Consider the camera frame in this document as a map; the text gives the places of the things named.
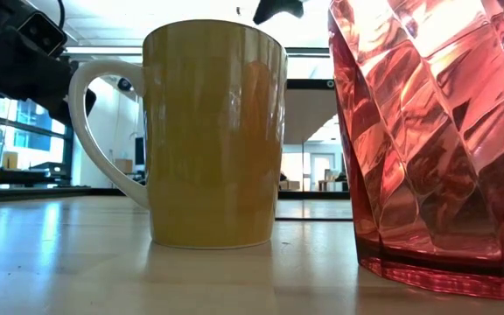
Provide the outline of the black metal table frame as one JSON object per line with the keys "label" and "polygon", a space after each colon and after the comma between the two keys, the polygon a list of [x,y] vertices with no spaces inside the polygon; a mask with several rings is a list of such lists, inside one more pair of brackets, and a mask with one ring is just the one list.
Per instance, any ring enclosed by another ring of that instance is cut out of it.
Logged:
{"label": "black metal table frame", "polygon": [[17,200],[60,199],[80,196],[124,197],[125,194],[115,188],[92,188],[88,186],[0,189],[0,202]]}

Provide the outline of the red faceted plastic cup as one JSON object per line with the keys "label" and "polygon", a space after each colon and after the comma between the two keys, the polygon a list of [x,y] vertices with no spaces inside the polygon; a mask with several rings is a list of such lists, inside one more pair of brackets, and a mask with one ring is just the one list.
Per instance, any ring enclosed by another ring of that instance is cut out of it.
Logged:
{"label": "red faceted plastic cup", "polygon": [[332,0],[360,266],[504,299],[504,0]]}

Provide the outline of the yellow mug with white handle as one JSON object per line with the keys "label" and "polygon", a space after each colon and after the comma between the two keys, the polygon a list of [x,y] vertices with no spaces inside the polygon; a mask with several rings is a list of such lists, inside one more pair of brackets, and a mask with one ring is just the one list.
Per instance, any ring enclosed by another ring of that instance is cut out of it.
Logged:
{"label": "yellow mug with white handle", "polygon": [[[142,53],[141,65],[94,60],[74,73],[68,107],[82,148],[149,211],[154,242],[187,249],[267,242],[283,151],[285,49],[245,24],[194,19],[152,31]],[[143,183],[109,161],[88,125],[88,86],[108,74],[143,100]]]}

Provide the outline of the cardboard box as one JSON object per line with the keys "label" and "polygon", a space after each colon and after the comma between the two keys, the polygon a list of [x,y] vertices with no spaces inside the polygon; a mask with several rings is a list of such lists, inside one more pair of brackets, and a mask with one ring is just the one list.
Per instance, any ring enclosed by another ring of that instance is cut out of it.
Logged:
{"label": "cardboard box", "polygon": [[15,151],[5,151],[3,153],[1,167],[9,170],[18,168],[18,153]]}

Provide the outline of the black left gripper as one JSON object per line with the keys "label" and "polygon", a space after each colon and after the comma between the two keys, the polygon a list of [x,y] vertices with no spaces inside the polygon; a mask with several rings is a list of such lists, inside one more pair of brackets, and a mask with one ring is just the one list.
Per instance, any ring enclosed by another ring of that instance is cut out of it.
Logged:
{"label": "black left gripper", "polygon": [[[73,70],[66,62],[47,55],[17,30],[6,27],[0,33],[0,95],[50,103],[49,116],[72,127],[64,99],[72,76]],[[87,116],[96,100],[96,94],[87,89]]]}

